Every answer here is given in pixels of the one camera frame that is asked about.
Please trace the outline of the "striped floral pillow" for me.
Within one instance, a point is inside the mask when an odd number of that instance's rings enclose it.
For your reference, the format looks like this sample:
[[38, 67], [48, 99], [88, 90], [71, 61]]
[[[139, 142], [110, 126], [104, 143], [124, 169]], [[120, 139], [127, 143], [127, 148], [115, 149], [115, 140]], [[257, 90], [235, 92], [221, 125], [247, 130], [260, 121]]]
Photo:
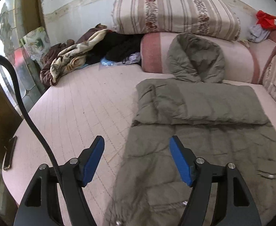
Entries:
[[115, 0], [112, 11], [116, 32], [190, 32], [235, 41], [240, 21], [221, 0]]

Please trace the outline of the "pink quilted bed cover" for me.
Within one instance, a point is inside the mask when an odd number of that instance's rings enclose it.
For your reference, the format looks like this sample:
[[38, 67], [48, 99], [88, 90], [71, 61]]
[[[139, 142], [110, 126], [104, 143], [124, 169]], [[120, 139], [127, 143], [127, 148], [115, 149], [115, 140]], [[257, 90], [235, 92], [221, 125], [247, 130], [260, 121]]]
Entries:
[[[105, 140], [105, 150], [93, 177], [83, 189], [97, 225], [102, 225], [119, 170], [128, 129], [137, 112], [136, 85], [145, 79], [172, 75], [146, 73], [141, 67], [94, 64], [63, 76], [31, 108], [29, 115], [48, 142], [59, 165], [78, 157], [97, 135]], [[276, 129], [276, 102], [262, 85], [225, 81], [254, 89]], [[41, 164], [52, 166], [42, 145], [22, 121], [17, 129], [12, 166], [2, 170], [4, 183], [17, 204]]]

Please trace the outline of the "beige brown patterned blanket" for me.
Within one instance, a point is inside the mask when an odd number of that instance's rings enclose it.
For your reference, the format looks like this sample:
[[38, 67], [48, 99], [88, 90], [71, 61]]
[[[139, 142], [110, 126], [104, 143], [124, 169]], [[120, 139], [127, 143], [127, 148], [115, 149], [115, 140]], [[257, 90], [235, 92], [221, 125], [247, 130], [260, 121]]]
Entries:
[[97, 24], [77, 42], [70, 39], [66, 43], [52, 46], [42, 58], [41, 83], [46, 87], [57, 85], [62, 76], [79, 69], [88, 57], [96, 55], [96, 46], [104, 42], [105, 36], [111, 32], [107, 26]]

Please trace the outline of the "pink rolled bolster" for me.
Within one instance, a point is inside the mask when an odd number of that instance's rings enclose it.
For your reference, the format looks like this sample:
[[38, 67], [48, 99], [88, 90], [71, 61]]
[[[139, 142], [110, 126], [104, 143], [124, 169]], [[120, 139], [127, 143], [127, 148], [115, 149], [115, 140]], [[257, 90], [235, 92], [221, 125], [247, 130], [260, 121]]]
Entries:
[[187, 82], [220, 83], [230, 80], [259, 84], [276, 43], [266, 39], [244, 45], [191, 33], [150, 33], [141, 41], [142, 69], [172, 74]]

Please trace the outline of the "grey blue cloth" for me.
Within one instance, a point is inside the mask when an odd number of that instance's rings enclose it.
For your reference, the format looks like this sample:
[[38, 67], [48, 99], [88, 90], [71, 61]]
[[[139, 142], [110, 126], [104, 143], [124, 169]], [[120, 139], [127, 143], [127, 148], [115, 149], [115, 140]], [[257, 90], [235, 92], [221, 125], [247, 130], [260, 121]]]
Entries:
[[270, 31], [261, 27], [260, 24], [249, 28], [247, 39], [250, 42], [259, 43], [268, 38]]

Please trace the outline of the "black garment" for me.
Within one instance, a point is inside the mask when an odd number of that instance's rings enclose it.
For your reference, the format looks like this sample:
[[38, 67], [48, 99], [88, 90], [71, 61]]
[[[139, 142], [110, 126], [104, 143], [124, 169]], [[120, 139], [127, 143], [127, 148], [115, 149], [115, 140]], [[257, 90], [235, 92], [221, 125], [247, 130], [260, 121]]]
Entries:
[[109, 61], [121, 62], [131, 54], [140, 52], [141, 40], [144, 34], [119, 34], [109, 32], [104, 39], [98, 42], [92, 50], [88, 52], [86, 64], [91, 65], [100, 62], [102, 58]]

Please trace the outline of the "red cloth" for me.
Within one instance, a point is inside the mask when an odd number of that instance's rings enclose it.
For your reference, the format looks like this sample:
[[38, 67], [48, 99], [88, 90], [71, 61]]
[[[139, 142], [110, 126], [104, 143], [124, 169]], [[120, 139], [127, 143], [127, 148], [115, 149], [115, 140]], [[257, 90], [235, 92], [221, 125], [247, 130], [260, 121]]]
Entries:
[[265, 30], [276, 30], [276, 16], [270, 15], [268, 13], [263, 12], [262, 10], [259, 10], [256, 13], [257, 23], [260, 24], [261, 27]]

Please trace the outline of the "olive green quilted jacket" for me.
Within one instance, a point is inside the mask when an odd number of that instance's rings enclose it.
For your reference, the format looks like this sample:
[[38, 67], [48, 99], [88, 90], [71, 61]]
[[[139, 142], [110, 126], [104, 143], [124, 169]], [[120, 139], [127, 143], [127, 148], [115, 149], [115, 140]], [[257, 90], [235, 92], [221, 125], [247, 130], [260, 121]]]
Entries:
[[192, 190], [172, 158], [172, 136], [211, 164], [234, 163], [262, 224], [276, 216], [276, 129], [252, 87], [173, 76], [143, 80], [136, 90], [138, 110], [103, 225], [178, 224]]

